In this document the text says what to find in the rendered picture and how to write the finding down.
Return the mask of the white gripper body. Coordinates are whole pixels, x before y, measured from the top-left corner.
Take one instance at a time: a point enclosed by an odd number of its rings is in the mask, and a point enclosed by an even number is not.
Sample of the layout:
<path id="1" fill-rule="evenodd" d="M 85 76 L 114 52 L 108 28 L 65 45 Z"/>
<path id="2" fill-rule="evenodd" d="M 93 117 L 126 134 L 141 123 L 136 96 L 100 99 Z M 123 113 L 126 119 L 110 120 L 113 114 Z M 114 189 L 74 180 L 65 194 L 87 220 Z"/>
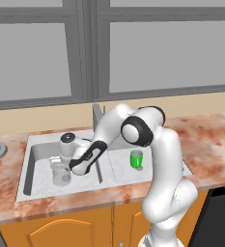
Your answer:
<path id="1" fill-rule="evenodd" d="M 70 169 L 68 164 L 65 164 L 62 162 L 62 159 L 60 156 L 50 157 L 49 162 L 50 162 L 50 167 L 53 170 L 56 170 L 56 171 L 66 170 L 66 171 L 68 171 Z"/>

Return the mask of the clear glass cup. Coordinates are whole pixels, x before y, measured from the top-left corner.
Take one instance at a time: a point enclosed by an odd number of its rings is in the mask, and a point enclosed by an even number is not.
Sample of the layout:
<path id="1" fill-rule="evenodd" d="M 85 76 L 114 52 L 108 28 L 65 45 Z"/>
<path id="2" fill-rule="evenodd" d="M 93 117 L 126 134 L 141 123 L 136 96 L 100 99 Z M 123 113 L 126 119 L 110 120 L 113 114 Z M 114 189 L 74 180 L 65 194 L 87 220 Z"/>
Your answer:
<path id="1" fill-rule="evenodd" d="M 70 183 L 70 169 L 57 168 L 53 170 L 53 184 L 56 186 L 66 186 Z"/>

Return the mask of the grey double basin sink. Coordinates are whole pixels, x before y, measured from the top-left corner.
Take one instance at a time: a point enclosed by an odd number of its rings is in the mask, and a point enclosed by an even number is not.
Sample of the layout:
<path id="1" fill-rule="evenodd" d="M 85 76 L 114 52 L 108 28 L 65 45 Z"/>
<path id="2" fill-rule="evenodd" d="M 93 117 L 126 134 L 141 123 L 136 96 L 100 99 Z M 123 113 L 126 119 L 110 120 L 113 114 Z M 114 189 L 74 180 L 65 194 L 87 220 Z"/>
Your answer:
<path id="1" fill-rule="evenodd" d="M 151 149 L 134 147 L 119 137 L 91 167 L 88 175 L 70 174 L 68 185 L 56 186 L 49 158 L 60 155 L 59 141 L 62 135 L 63 132 L 59 132 L 28 137 L 16 195 L 18 202 L 152 180 Z M 133 150 L 143 152 L 141 170 L 130 167 L 129 155 Z"/>

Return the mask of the grey sink tap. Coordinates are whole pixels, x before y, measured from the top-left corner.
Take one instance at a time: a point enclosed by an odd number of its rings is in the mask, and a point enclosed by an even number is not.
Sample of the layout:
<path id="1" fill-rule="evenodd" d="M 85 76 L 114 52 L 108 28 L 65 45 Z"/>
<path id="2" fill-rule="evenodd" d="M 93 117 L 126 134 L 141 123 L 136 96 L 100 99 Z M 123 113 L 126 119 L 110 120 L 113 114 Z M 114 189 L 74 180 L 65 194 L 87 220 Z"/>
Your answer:
<path id="1" fill-rule="evenodd" d="M 94 103 L 93 106 L 93 129 L 96 129 L 98 122 L 103 117 L 104 111 L 101 110 L 100 106 L 97 103 Z"/>

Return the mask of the green cup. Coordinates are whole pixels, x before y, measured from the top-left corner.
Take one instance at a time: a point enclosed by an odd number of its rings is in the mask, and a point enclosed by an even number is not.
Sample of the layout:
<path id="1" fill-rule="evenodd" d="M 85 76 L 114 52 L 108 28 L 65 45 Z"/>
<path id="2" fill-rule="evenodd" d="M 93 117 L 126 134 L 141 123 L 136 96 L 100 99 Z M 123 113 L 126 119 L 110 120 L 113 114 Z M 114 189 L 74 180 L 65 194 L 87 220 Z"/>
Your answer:
<path id="1" fill-rule="evenodd" d="M 142 169 L 143 152 L 140 150 L 132 150 L 129 155 L 130 167 L 135 170 Z"/>

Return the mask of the orange cupboard door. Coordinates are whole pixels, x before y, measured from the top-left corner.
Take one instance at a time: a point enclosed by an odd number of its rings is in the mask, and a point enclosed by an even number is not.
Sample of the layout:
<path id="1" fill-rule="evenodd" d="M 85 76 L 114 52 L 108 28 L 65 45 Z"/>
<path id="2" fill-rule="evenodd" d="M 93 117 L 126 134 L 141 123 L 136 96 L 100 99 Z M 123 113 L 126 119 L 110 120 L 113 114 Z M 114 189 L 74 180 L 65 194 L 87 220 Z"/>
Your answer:
<path id="1" fill-rule="evenodd" d="M 198 192 L 197 200 L 189 208 L 177 228 L 177 237 L 184 247 L 188 247 L 192 233 L 201 213 L 208 190 Z M 113 247 L 137 247 L 141 238 L 150 228 L 143 217 L 141 203 L 113 206 Z"/>
<path id="2" fill-rule="evenodd" d="M 103 207 L 0 226 L 8 247 L 112 247 L 112 209 Z"/>

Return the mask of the grey framed window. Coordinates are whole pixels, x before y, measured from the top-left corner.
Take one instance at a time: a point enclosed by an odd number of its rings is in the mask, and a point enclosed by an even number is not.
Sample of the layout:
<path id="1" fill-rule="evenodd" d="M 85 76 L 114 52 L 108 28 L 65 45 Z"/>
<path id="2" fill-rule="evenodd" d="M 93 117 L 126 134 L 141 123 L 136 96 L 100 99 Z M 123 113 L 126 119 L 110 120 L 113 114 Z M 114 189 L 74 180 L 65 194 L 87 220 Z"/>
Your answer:
<path id="1" fill-rule="evenodd" d="M 225 92 L 225 0 L 91 0 L 95 99 Z"/>
<path id="2" fill-rule="evenodd" d="M 83 0 L 0 0 L 0 110 L 87 99 Z"/>

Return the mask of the black dishwasher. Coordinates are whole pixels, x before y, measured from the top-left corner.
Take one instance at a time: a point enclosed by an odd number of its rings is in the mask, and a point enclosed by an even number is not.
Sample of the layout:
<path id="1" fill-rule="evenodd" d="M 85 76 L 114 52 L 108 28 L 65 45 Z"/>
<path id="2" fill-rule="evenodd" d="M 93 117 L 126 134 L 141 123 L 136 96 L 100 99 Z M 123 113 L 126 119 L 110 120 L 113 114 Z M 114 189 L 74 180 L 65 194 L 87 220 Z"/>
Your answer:
<path id="1" fill-rule="evenodd" d="M 209 191 L 188 247 L 225 247 L 225 187 Z"/>

